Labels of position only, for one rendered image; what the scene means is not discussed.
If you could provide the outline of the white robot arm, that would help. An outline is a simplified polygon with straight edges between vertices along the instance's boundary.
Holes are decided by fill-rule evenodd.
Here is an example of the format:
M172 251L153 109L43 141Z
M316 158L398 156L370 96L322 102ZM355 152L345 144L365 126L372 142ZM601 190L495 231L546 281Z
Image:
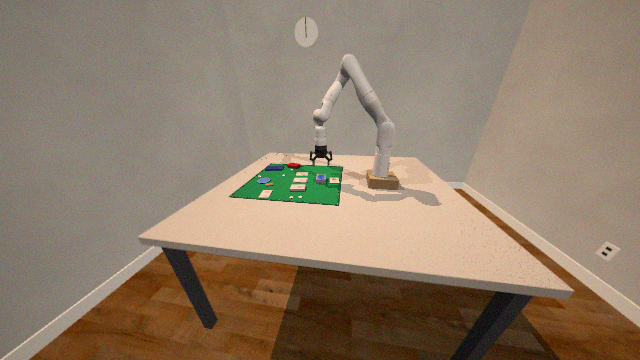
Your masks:
M327 145L327 130L323 122L329 119L333 105L350 78L354 84L360 103L373 118L378 128L372 175L380 178L388 177L395 126L385 114L377 95L364 76L357 59L351 54L343 57L338 76L322 100L322 109L317 109L313 113L315 145Z

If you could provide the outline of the white printed card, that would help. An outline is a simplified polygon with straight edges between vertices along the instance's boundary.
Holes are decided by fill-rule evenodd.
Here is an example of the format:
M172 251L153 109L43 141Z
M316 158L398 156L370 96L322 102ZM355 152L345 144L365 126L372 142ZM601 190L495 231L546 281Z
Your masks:
M273 190L263 190L258 198L269 198Z

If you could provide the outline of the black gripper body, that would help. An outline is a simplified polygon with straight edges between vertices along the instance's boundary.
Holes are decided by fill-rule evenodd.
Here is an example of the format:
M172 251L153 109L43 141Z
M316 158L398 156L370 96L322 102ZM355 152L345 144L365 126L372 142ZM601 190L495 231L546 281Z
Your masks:
M316 146L315 145L315 152L314 154L317 155L318 153L320 153L320 155L317 158L324 158L324 156L322 155L322 153L325 154L325 156L327 155L327 145L325 146Z

